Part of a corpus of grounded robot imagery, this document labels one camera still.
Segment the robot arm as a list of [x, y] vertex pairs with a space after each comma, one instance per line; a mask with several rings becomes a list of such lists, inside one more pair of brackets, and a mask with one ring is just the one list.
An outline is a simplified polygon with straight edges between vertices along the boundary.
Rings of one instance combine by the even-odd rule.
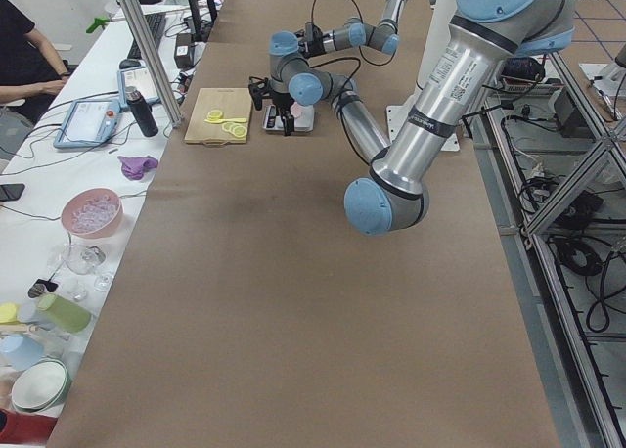
[[270, 99], [284, 131], [291, 133], [293, 105], [329, 102], [369, 174], [344, 195], [351, 225], [381, 235], [420, 222], [428, 209], [423, 177], [457, 124], [478, 101], [487, 79], [513, 57], [550, 54], [571, 41], [576, 0], [455, 0], [450, 39], [394, 137], [387, 136], [363, 104], [349, 76], [319, 71], [309, 59], [350, 47], [393, 54], [398, 20], [407, 0], [386, 0], [380, 23], [352, 19], [330, 32], [275, 33], [270, 74], [252, 78], [256, 106]]
[[399, 20], [408, 0], [386, 0], [380, 21], [366, 23], [360, 13], [348, 19], [343, 27], [323, 31], [314, 18], [296, 34], [300, 54], [313, 58], [356, 47], [368, 47], [388, 56], [397, 51]]

